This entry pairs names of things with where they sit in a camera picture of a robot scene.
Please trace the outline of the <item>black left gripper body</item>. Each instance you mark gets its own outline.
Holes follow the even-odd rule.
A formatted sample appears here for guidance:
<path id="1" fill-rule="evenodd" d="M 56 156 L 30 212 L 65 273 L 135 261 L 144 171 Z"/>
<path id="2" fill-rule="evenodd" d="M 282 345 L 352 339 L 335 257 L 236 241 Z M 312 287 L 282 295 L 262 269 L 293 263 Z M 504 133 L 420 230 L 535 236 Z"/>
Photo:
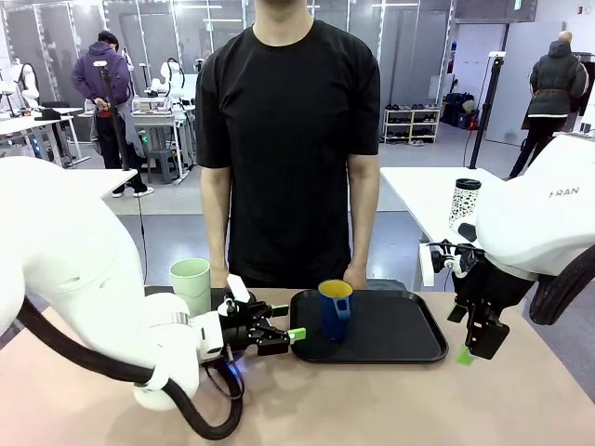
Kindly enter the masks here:
<path id="1" fill-rule="evenodd" d="M 244 351 L 250 346 L 257 347 L 259 356 L 272 356 L 285 354 L 285 348 L 260 348 L 259 339 L 265 327 L 275 327 L 268 320 L 258 320 L 258 310 L 264 301 L 251 301 L 243 303 L 237 300 L 226 299 L 219 307 L 219 322 L 222 331 L 223 343 L 231 348 L 232 352 Z"/>

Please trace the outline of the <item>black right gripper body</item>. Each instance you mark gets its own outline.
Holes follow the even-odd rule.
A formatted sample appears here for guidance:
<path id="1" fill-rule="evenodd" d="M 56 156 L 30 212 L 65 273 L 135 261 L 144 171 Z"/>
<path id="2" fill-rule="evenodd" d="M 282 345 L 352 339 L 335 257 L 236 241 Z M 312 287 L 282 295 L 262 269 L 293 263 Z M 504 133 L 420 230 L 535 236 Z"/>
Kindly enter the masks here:
<path id="1" fill-rule="evenodd" d="M 509 327 L 499 320 L 505 274 L 486 259 L 479 260 L 468 274 L 455 279 L 456 297 L 467 302 L 465 346 L 475 356 L 491 360 L 509 334 Z"/>

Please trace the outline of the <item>person's left hand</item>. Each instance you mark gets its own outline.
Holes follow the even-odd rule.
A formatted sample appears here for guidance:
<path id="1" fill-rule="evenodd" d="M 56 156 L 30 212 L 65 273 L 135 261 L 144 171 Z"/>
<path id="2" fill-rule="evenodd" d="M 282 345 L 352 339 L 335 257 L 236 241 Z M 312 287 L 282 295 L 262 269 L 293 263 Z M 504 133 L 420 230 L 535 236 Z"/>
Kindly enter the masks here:
<path id="1" fill-rule="evenodd" d="M 365 262 L 351 261 L 343 274 L 343 281 L 347 282 L 353 290 L 367 288 L 367 265 Z"/>

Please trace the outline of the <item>person's right hand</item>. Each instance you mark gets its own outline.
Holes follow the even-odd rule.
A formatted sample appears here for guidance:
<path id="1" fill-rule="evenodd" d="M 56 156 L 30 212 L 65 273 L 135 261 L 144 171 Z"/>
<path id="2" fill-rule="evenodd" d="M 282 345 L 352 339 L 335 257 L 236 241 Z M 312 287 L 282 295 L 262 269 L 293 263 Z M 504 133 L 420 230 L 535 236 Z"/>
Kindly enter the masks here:
<path id="1" fill-rule="evenodd" d="M 213 261 L 210 264 L 211 287 L 223 289 L 227 286 L 229 269 L 225 261 Z"/>

